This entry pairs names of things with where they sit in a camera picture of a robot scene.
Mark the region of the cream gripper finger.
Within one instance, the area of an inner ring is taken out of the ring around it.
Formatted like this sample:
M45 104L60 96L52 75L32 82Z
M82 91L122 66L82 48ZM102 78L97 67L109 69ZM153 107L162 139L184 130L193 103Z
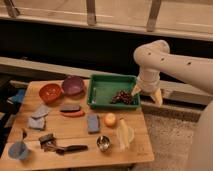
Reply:
M134 88L132 89L131 91L131 95L132 96L135 96L137 93L140 93L141 92L141 87L139 85L135 85Z
M157 89L155 92L153 92L151 94L151 98L156 105L161 106L163 104L163 98L160 89Z

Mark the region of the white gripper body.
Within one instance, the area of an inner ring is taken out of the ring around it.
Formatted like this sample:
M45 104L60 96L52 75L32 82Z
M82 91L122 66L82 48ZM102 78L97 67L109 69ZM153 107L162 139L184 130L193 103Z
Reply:
M147 93L152 93L159 88L160 72L154 69L140 68L137 85Z

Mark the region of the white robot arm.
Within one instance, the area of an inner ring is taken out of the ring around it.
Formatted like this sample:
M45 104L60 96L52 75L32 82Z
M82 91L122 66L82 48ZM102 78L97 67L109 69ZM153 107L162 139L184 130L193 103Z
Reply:
M173 55L166 41L157 40L137 47L134 60L140 66L134 93L155 93L163 72L213 95L213 59ZM185 171L213 171L213 100L199 118Z

